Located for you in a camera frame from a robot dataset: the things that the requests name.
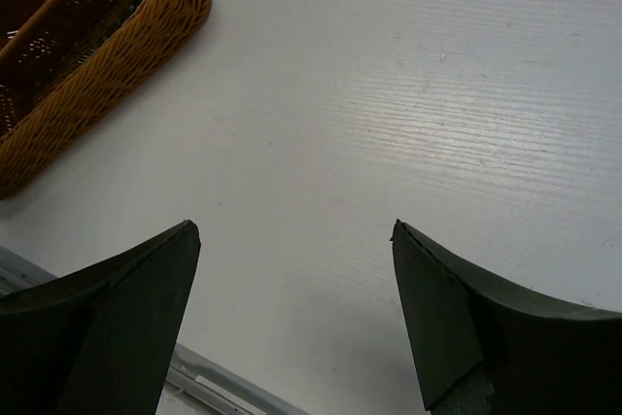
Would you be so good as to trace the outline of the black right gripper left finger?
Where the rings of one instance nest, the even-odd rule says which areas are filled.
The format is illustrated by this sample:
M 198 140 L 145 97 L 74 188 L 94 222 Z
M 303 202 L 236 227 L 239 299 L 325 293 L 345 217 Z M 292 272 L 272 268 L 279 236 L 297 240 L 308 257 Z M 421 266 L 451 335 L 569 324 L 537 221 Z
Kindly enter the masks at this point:
M 153 414 L 198 265 L 183 221 L 1 299 L 4 414 Z

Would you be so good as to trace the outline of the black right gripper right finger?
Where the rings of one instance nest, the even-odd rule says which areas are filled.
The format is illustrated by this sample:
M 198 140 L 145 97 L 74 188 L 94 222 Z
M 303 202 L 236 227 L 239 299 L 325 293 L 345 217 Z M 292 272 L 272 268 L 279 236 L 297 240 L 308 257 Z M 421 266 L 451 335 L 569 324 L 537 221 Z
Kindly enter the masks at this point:
M 396 222 L 397 288 L 433 414 L 617 414 L 621 316 L 515 284 Z

